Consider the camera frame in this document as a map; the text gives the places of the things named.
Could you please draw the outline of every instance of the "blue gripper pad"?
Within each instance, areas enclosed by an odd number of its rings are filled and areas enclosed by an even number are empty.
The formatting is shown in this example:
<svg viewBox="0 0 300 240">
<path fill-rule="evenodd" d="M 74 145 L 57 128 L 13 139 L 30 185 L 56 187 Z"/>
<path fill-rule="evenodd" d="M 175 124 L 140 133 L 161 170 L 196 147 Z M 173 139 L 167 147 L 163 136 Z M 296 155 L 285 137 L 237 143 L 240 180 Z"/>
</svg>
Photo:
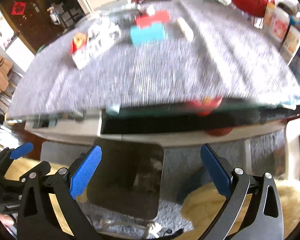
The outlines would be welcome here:
<svg viewBox="0 0 300 240">
<path fill-rule="evenodd" d="M 32 150 L 33 150 L 33 144 L 25 143 L 12 151 L 12 153 L 10 154 L 10 159 L 16 160 L 26 155 L 27 153 L 31 152 Z"/>
<path fill-rule="evenodd" d="M 226 198 L 230 197 L 231 179 L 220 164 L 219 160 L 206 145 L 201 146 L 200 156 L 219 194 L 225 196 Z"/>
<path fill-rule="evenodd" d="M 83 193 L 101 161 L 101 148 L 95 146 L 71 178 L 70 194 L 73 199 Z"/>
</svg>

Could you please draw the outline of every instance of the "white cylinder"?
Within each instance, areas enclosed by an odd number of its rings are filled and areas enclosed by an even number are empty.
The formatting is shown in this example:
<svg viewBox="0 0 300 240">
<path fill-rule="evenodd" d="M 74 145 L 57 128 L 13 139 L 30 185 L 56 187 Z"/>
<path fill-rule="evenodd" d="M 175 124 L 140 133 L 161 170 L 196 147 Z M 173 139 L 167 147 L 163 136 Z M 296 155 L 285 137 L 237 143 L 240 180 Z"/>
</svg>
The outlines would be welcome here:
<svg viewBox="0 0 300 240">
<path fill-rule="evenodd" d="M 290 30 L 287 34 L 280 53 L 284 60 L 290 64 L 293 57 L 296 55 L 300 47 L 300 32 L 294 26 L 290 26 Z"/>
<path fill-rule="evenodd" d="M 181 29 L 182 33 L 184 34 L 184 36 L 187 38 L 188 41 L 193 41 L 193 31 L 190 28 L 190 26 L 186 23 L 185 19 L 183 19 L 182 17 L 179 17 L 176 20 L 179 28 Z"/>
<path fill-rule="evenodd" d="M 272 14 L 269 34 L 278 42 L 281 42 L 287 32 L 290 18 L 284 10 L 276 7 Z"/>
</svg>

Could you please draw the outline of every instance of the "wooden door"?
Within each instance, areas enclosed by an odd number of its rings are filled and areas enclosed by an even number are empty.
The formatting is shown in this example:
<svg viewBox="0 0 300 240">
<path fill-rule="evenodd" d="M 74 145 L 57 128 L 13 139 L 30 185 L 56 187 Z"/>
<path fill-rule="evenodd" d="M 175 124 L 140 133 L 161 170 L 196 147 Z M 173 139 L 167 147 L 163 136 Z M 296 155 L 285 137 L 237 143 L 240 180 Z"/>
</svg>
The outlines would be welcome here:
<svg viewBox="0 0 300 240">
<path fill-rule="evenodd" d="M 16 2 L 25 3 L 23 15 L 12 15 Z M 26 41 L 37 51 L 42 45 L 53 41 L 63 29 L 50 19 L 45 0 L 5 0 L 2 7 Z"/>
</svg>

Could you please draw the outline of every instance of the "red paper decoration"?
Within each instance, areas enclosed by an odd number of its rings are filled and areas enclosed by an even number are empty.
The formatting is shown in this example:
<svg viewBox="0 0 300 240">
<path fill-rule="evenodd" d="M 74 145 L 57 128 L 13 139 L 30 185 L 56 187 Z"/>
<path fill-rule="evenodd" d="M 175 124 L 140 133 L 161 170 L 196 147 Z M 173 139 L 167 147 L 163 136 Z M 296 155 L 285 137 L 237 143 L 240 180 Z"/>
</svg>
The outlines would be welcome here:
<svg viewBox="0 0 300 240">
<path fill-rule="evenodd" d="M 15 2 L 12 8 L 11 15 L 23 15 L 26 9 L 25 2 Z"/>
</svg>

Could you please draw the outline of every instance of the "white container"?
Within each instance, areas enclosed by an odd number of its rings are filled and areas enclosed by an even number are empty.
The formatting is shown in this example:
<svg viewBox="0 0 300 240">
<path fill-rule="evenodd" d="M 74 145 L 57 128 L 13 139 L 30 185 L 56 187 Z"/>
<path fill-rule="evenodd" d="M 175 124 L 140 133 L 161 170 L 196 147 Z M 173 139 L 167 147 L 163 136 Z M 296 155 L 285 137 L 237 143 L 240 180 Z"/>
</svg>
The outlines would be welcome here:
<svg viewBox="0 0 300 240">
<path fill-rule="evenodd" d="M 274 9 L 275 9 L 275 5 L 273 3 L 268 3 L 267 4 L 265 17 L 263 19 L 263 29 L 265 29 L 266 31 L 270 27 Z"/>
<path fill-rule="evenodd" d="M 277 42 L 282 42 L 289 26 L 290 18 L 284 10 L 279 7 L 274 8 L 269 34 Z"/>
<path fill-rule="evenodd" d="M 284 60 L 290 64 L 293 57 L 296 55 L 300 47 L 300 32 L 294 26 L 290 26 L 290 30 L 287 34 L 280 53 Z"/>
<path fill-rule="evenodd" d="M 186 37 L 186 39 L 191 42 L 193 41 L 193 37 L 194 37 L 194 34 L 193 34 L 193 31 L 192 29 L 190 28 L 190 26 L 187 24 L 187 22 L 185 21 L 185 19 L 183 19 L 182 17 L 179 17 L 177 20 L 176 20 L 180 30 L 182 31 L 182 33 L 184 34 L 184 36 Z"/>
</svg>

